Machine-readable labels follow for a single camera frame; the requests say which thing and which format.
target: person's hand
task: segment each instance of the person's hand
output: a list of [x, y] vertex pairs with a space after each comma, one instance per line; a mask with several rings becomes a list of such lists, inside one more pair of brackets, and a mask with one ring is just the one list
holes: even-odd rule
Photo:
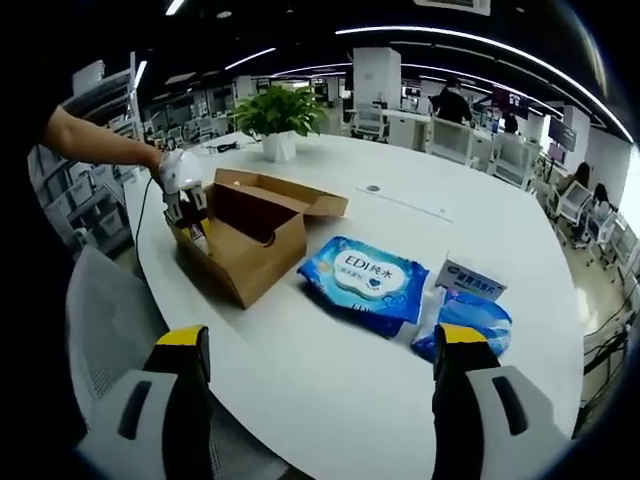
[[153, 152], [149, 155], [149, 160], [146, 163], [145, 167], [149, 169], [151, 173], [151, 178], [160, 186], [162, 190], [164, 190], [162, 177], [161, 177], [161, 166], [162, 160], [164, 159], [166, 153], [154, 148]]

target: open cardboard box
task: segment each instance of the open cardboard box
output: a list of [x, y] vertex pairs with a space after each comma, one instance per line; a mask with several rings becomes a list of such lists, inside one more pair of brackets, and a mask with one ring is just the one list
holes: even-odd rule
[[344, 215], [348, 200], [297, 183], [252, 172], [219, 168], [205, 188], [202, 226], [209, 255], [187, 228], [165, 215], [179, 245], [244, 308], [251, 306], [307, 252], [304, 215]]

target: white round table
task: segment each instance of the white round table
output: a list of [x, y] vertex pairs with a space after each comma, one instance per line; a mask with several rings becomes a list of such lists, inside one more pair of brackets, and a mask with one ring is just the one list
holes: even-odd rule
[[[417, 260], [432, 275], [448, 252], [499, 272], [508, 288], [498, 303], [513, 318], [500, 361], [549, 397], [556, 424], [570, 436], [582, 388], [582, 328], [567, 263], [534, 197], [389, 145], [321, 135], [300, 139], [297, 151], [281, 165], [265, 162], [260, 145], [215, 155], [193, 149], [210, 179], [219, 166], [252, 170], [349, 198], [344, 219], [307, 222], [309, 255], [344, 235]], [[142, 173], [125, 186], [134, 232], [147, 179]], [[379, 196], [366, 193], [372, 184]], [[204, 277], [194, 280], [163, 209], [153, 184], [138, 240], [142, 268], [170, 328], [209, 327], [210, 388], [235, 418], [314, 478], [430, 478], [431, 364], [329, 316], [302, 293], [296, 268], [241, 310], [203, 285]]]

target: wet wipes package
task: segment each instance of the wet wipes package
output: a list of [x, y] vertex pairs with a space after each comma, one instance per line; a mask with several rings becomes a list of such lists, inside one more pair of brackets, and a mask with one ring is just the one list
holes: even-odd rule
[[496, 356], [502, 355], [511, 341], [511, 317], [502, 307], [473, 293], [439, 287], [426, 301], [423, 324], [411, 344], [418, 355], [430, 362], [435, 358], [437, 323], [477, 330]]
[[403, 322], [418, 324], [429, 271], [371, 245], [334, 237], [298, 273], [333, 305], [358, 312], [359, 323], [394, 337]]

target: ceiling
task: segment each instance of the ceiling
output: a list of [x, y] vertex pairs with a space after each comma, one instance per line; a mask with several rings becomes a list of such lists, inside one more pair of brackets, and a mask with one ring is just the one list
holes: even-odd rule
[[[335, 34], [336, 30], [368, 26], [435, 27], [489, 38], [556, 67], [586, 87], [634, 138], [640, 138], [640, 122], [631, 108], [638, 104], [640, 85], [628, 59], [628, 46], [637, 42], [631, 41], [633, 19], [624, 14], [621, 0], [608, 1], [606, 10], [596, 8], [595, 2], [492, 0], [490, 16], [420, 7], [413, 0], [387, 1], [382, 6], [372, 0], [186, 0], [176, 15], [166, 16], [170, 3], [72, 1], [68, 35], [73, 48], [65, 63], [69, 72], [97, 58], [104, 59], [108, 68], [117, 66], [121, 60], [116, 59], [126, 59], [126, 52], [136, 51], [148, 61], [139, 88], [141, 102], [146, 103], [168, 91], [226, 84], [237, 75], [271, 75], [350, 62], [354, 47], [390, 46], [401, 54], [403, 64], [465, 72], [545, 102], [578, 105], [592, 113], [592, 123], [626, 138], [616, 121], [575, 84], [504, 48], [432, 31]], [[223, 11], [231, 16], [218, 18]], [[224, 70], [272, 47], [274, 52]], [[189, 72], [196, 74], [165, 85], [170, 77]], [[203, 76], [207, 72], [218, 73]], [[417, 79], [421, 74], [442, 76], [413, 67], [404, 67], [402, 72], [405, 78]], [[488, 86], [480, 81], [477, 85]]]

